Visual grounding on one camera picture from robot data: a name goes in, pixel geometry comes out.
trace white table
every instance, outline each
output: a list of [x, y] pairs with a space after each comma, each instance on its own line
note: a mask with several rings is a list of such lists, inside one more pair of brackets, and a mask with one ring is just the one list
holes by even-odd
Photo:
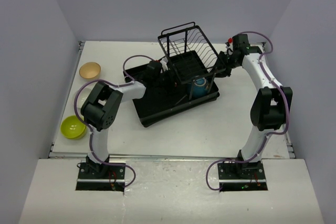
[[[219, 52], [224, 44], [214, 44]], [[101, 79], [124, 83], [122, 64], [132, 55], [148, 55], [154, 59], [164, 54], [155, 42], [103, 42], [87, 41], [79, 61], [62, 120], [73, 115], [73, 98], [86, 83], [79, 76], [79, 68], [95, 61], [101, 66]], [[134, 58], [127, 68], [147, 63]], [[109, 130], [108, 150], [121, 156], [183, 156], [234, 157], [247, 141], [251, 130], [250, 108], [256, 96], [255, 87], [242, 68], [234, 69], [229, 78], [215, 79], [220, 97], [217, 101], [172, 116], [149, 128], [139, 121], [132, 102], [122, 103], [117, 118]], [[58, 131], [51, 156], [85, 156], [89, 151], [89, 134], [73, 141]], [[273, 136], [266, 146], [263, 158], [289, 158], [286, 137]]]
[[[205, 184], [208, 162], [129, 161], [125, 191], [75, 191], [79, 160], [40, 159], [20, 224], [323, 224], [304, 160], [267, 159], [268, 191], [218, 193]], [[126, 170], [126, 178], [131, 172]], [[216, 167], [210, 172], [218, 186]]]

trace wooden bowl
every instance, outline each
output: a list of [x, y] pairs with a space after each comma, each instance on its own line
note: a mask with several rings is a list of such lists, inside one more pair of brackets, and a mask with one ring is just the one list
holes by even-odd
[[85, 63], [79, 69], [79, 75], [86, 80], [94, 80], [99, 78], [100, 65], [96, 62]]

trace yellow-green bowl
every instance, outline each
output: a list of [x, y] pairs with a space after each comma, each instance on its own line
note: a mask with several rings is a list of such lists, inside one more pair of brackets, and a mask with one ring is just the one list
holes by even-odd
[[75, 115], [65, 118], [61, 124], [61, 133], [68, 139], [81, 139], [86, 134], [86, 125]]

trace white enclosure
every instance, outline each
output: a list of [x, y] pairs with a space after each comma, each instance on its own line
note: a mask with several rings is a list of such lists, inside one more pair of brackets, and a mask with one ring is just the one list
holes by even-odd
[[[273, 40], [269, 67], [293, 89], [291, 141], [297, 157], [307, 162], [325, 223], [334, 222], [335, 0], [0, 0], [0, 4], [1, 223], [19, 221], [37, 161], [48, 157], [76, 80], [79, 41], [156, 42], [162, 29], [190, 21], [200, 25], [213, 43], [223, 43], [243, 30], [259, 31]], [[264, 41], [256, 36], [250, 40]]]

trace wire basket handle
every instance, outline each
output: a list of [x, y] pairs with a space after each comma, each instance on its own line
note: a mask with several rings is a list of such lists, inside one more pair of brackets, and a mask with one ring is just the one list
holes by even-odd
[[178, 27], [181, 27], [181, 26], [190, 25], [190, 24], [193, 24], [193, 26], [196, 25], [195, 22], [189, 22], [189, 23], [185, 23], [185, 24], [182, 24], [182, 25], [179, 25], [179, 26], [174, 26], [174, 27], [171, 27], [171, 28], [162, 30], [161, 35], [163, 35], [163, 33], [164, 33], [165, 31], [168, 31], [168, 30], [171, 30], [171, 29], [175, 29], [175, 28], [178, 28]]

